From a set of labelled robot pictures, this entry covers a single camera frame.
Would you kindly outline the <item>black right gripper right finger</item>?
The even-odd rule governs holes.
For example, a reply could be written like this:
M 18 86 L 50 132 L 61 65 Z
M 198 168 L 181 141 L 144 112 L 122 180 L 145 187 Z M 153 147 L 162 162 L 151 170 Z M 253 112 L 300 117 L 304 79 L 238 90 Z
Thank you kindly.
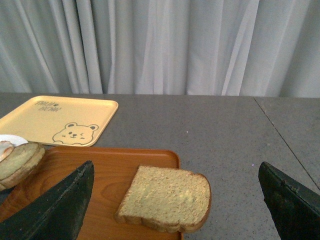
M 258 179 L 282 240 L 320 238 L 319 194 L 265 161 L 259 167 Z

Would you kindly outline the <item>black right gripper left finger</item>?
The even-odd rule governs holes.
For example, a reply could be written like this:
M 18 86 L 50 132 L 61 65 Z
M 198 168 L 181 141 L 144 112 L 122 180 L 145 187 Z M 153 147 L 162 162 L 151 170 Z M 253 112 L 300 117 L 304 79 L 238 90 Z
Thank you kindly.
M 75 240 L 90 202 L 95 168 L 86 161 L 0 224 L 2 240 Z

